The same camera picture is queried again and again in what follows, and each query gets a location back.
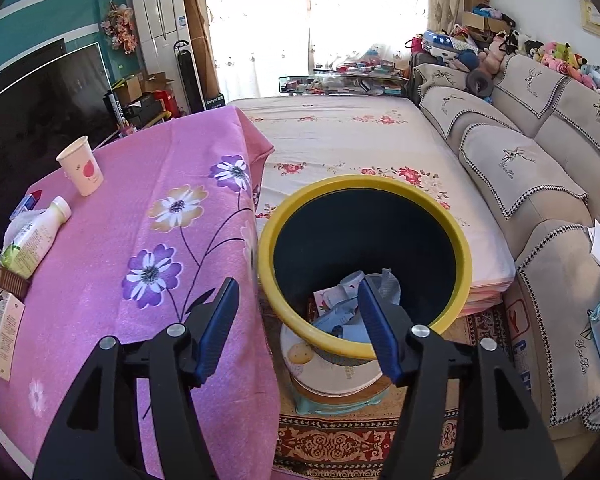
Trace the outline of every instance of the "plastic bottle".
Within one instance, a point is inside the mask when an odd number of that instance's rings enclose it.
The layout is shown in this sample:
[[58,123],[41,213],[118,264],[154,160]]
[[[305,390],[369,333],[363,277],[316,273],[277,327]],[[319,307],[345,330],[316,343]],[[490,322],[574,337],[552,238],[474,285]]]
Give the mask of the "plastic bottle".
[[28,279],[56,239],[58,229],[71,217],[71,208],[57,196],[51,205],[24,226],[0,255],[0,264]]

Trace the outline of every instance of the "white paper cup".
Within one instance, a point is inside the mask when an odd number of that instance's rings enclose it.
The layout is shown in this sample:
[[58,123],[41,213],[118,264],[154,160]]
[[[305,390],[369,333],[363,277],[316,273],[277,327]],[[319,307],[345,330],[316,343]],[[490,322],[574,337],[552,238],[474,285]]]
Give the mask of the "white paper cup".
[[104,181],[87,136],[74,140],[56,156],[56,160],[82,196],[93,193]]

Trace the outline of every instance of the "pink blanket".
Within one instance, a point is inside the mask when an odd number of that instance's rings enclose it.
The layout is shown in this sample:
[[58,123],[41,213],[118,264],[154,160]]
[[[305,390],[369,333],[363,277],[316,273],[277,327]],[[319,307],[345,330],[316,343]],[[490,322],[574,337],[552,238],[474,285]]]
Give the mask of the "pink blanket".
[[[216,374],[193,392],[221,479],[267,479],[279,394],[257,307],[254,200],[273,147],[234,107],[170,121],[96,152],[104,183],[81,197],[61,170],[30,189],[73,216],[36,271],[0,379],[0,427],[30,460],[97,341],[152,338],[226,276],[240,308]],[[149,405],[139,388],[139,412]],[[147,469],[161,474],[151,415],[141,421]]]

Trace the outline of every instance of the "floral bed sheet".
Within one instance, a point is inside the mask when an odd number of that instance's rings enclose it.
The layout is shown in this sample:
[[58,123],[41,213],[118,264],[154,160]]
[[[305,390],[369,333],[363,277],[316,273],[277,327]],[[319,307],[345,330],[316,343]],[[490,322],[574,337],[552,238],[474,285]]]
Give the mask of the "floral bed sheet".
[[[42,190],[39,208],[60,195],[73,215],[33,276],[11,380],[0,378],[0,428],[29,460],[100,338],[150,339],[232,276],[240,306],[193,403],[219,478],[269,480],[279,393],[257,307],[253,189],[272,150],[225,107],[97,150],[104,182],[88,197],[61,170],[30,188]],[[147,381],[138,410],[144,461],[160,476]]]
[[232,104],[275,145],[255,191],[258,232],[286,196],[323,178],[364,173],[401,180],[449,210],[467,237],[473,280],[463,314],[500,303],[515,276],[504,235],[456,156],[411,101],[284,96]]

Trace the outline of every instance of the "gold picture frame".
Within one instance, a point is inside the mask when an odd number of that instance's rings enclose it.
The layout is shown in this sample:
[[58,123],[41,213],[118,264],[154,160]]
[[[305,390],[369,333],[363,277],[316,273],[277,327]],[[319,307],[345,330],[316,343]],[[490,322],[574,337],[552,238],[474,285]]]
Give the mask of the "gold picture frame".
[[591,0],[580,0],[582,28],[600,37],[600,13]]

